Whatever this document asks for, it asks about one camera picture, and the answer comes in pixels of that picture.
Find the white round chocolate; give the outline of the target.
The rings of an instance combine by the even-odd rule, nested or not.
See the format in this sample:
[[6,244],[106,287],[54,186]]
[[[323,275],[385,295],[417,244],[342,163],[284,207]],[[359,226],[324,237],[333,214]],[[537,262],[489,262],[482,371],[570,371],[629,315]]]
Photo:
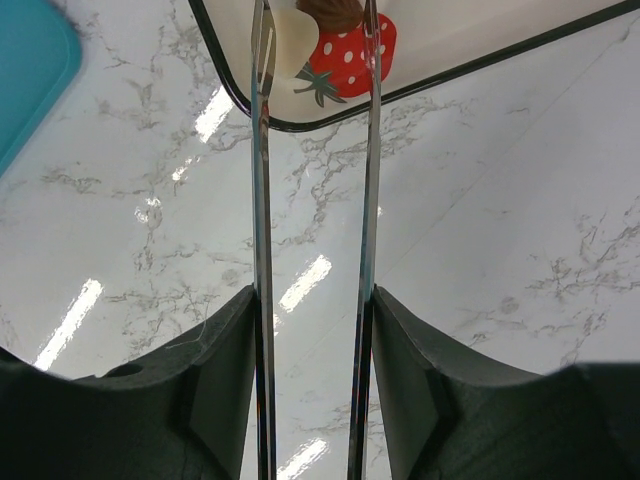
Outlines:
[[314,18],[297,8],[273,12],[276,32],[275,76],[294,78],[314,52],[319,40],[319,27]]

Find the metal serving tongs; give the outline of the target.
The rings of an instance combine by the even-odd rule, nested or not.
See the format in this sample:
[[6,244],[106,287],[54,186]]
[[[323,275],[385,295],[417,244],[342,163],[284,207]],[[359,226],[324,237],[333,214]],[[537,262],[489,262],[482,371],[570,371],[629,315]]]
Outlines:
[[[276,27],[270,4],[254,5],[251,30],[250,101],[253,198],[254,291],[256,310],[256,395],[258,466],[262,479],[274,479],[276,466],[276,390],[274,363],[273,278],[269,182],[269,96],[275,74]],[[377,4],[364,8],[364,60],[369,73],[370,104],[362,240],[347,476],[366,476],[366,444],[373,337],[376,233],[381,165],[381,26]]]

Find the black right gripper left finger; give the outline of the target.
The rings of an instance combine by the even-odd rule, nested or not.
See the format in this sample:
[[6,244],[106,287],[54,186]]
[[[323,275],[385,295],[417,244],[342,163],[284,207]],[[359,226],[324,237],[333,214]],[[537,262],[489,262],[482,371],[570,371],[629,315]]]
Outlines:
[[1,354],[5,479],[236,479],[254,378],[254,292],[102,377]]

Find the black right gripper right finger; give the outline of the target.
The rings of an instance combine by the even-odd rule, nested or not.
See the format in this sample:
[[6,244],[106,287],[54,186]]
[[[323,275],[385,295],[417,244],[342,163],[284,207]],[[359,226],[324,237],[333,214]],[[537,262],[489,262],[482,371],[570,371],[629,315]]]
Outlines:
[[374,366],[395,479],[635,479],[639,367],[549,374],[481,354],[374,291]]

